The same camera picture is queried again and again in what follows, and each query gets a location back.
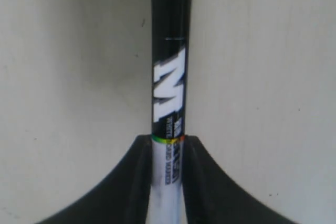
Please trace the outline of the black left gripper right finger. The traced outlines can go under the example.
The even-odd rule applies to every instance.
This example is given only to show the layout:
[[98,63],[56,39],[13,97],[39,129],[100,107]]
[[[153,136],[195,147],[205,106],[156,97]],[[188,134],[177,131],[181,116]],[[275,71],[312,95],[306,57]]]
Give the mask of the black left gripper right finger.
[[187,223],[292,223],[231,179],[197,136],[184,141],[182,172]]

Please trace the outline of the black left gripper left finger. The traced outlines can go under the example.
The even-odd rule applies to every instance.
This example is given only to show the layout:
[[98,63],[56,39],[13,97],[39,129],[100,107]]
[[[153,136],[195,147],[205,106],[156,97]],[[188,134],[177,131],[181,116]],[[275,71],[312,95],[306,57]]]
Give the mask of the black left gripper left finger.
[[42,223],[146,223],[152,142],[139,135],[116,167],[92,190]]

